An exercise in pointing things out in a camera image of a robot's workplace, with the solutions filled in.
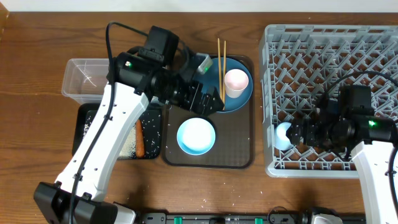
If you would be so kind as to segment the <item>light blue rice bowl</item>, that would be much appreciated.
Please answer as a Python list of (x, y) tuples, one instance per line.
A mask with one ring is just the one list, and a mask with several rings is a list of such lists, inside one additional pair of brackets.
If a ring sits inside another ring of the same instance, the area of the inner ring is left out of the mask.
[(177, 130), (178, 146), (183, 152), (192, 156), (206, 154), (214, 146), (215, 141), (215, 128), (203, 118), (190, 118)]

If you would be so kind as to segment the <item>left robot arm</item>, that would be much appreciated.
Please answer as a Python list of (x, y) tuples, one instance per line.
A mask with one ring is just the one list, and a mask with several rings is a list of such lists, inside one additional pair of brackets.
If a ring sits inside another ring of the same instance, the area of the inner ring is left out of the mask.
[(105, 201), (109, 179), (136, 121), (157, 98), (202, 116), (224, 108), (215, 88), (194, 79), (212, 66), (173, 32), (151, 27), (142, 46), (109, 58), (108, 82), (88, 132), (55, 182), (41, 182), (34, 200), (49, 223), (133, 223), (134, 210)]

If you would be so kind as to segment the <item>pink cup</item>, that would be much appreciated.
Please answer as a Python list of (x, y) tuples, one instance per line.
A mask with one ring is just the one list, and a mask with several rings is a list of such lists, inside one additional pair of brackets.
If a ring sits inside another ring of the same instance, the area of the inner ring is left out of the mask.
[(238, 98), (249, 85), (249, 77), (243, 70), (232, 69), (224, 76), (226, 94), (230, 98)]

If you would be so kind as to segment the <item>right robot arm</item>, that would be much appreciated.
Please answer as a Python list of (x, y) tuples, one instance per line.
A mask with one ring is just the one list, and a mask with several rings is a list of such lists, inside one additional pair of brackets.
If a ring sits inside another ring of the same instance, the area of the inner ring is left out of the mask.
[(371, 89), (339, 89), (336, 101), (325, 98), (315, 119), (294, 119), (275, 133), (289, 146), (344, 149), (361, 184), (367, 223), (397, 223), (397, 126), (375, 115)]

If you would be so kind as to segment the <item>orange carrot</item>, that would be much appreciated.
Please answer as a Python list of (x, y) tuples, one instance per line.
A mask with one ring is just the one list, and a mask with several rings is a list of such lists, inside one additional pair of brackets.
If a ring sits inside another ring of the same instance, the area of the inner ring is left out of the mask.
[(145, 154), (144, 137), (142, 132), (142, 123), (138, 119), (136, 121), (136, 157), (143, 158)]

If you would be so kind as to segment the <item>light blue cup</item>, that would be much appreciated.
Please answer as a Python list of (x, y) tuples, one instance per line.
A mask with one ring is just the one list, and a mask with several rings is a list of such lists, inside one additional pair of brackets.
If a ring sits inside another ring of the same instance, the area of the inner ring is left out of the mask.
[(291, 149), (294, 145), (287, 137), (287, 130), (290, 128), (291, 123), (283, 122), (275, 128), (275, 145), (274, 147), (280, 151)]

